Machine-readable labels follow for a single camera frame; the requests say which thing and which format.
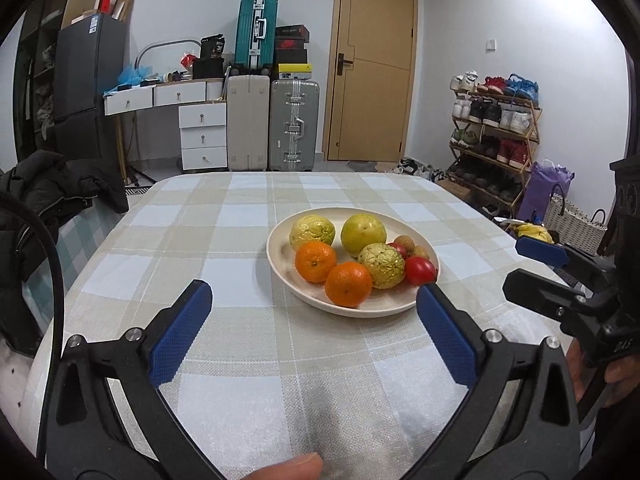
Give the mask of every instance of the beige suitcase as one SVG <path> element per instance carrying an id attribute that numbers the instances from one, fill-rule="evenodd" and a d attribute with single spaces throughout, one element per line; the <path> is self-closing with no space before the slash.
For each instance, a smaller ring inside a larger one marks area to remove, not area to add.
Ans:
<path id="1" fill-rule="evenodd" d="M 232 76 L 226 98 L 226 155 L 232 171 L 267 169 L 270 80 Z"/>

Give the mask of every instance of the beige plate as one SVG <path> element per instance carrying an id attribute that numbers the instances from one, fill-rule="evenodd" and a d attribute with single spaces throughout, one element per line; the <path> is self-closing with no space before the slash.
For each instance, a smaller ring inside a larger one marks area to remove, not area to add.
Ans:
<path id="1" fill-rule="evenodd" d="M 410 236 L 416 245 L 427 249 L 429 259 L 440 271 L 440 262 L 427 240 L 415 229 L 404 222 L 373 211 L 354 209 L 351 207 L 323 207 L 297 213 L 284 219 L 273 228 L 267 240 L 267 257 L 271 269 L 284 282 L 285 286 L 301 300 L 333 314 L 347 317 L 383 317 L 398 314 L 415 305 L 417 287 L 406 281 L 389 290 L 373 289 L 371 296 L 358 308 L 345 308 L 334 305 L 324 293 L 324 285 L 306 282 L 294 266 L 295 252 L 289 243 L 291 226 L 298 218 L 309 214 L 317 214 L 329 219 L 335 226 L 335 240 L 332 247 L 338 256 L 338 263 L 353 261 L 340 243 L 340 232 L 347 218 L 356 213 L 370 213 L 377 216 L 386 228 L 386 239 L 392 242 L 400 235 Z"/>

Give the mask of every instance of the human hand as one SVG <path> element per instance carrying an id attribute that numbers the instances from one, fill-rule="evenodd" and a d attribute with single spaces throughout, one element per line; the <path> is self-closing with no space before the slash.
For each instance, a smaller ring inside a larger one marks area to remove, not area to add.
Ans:
<path id="1" fill-rule="evenodd" d="M 571 341 L 566 353 L 566 362 L 569 366 L 571 380 L 574 383 L 575 400 L 579 402 L 587 385 L 582 380 L 582 374 L 586 367 L 582 363 L 582 349 L 577 339 Z M 609 399 L 605 402 L 605 407 L 620 402 L 640 384 L 640 355 L 629 355 L 609 363 L 604 374 L 604 380 L 608 384 L 616 383 Z"/>
<path id="2" fill-rule="evenodd" d="M 242 480 L 318 480 L 321 472 L 320 455 L 309 453 L 258 469 Z"/>

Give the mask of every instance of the purple bag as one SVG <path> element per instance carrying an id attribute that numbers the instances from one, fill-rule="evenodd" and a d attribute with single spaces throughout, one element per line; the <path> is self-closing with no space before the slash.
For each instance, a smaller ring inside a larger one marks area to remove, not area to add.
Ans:
<path id="1" fill-rule="evenodd" d="M 534 162 L 531 169 L 531 179 L 524 192 L 517 218 L 531 220 L 531 215 L 535 211 L 536 215 L 543 219 L 549 205 L 552 187 L 559 184 L 564 196 L 567 196 L 569 185 L 574 176 L 575 173 L 569 173 L 567 168 L 556 166 L 550 160 L 545 160 L 542 164 Z"/>

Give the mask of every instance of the dining table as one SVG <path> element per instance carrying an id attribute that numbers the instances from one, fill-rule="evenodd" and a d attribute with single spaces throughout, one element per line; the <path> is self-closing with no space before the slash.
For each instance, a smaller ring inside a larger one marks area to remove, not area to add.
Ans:
<path id="1" fill-rule="evenodd" d="M 456 384 L 416 309 L 375 319 L 338 316 L 292 295 L 271 271 L 270 231 L 330 206 L 397 218 L 440 261 L 437 285 L 483 329 L 539 344 L 570 339 L 555 321 L 506 301 L 524 268 L 515 240 L 437 183 L 392 173 L 185 174 L 155 184 L 97 248 L 66 295 L 65 340 L 115 339 L 145 327 L 194 279 L 212 310 L 174 379 L 160 386 L 178 420 L 229 479 L 308 452 L 322 478 L 397 479 L 425 452 L 467 392 Z M 35 450 L 51 327 L 24 394 L 18 434 Z M 153 457 L 118 381 L 114 401 L 134 446 Z M 494 443 L 516 389 L 505 389 L 481 446 Z"/>

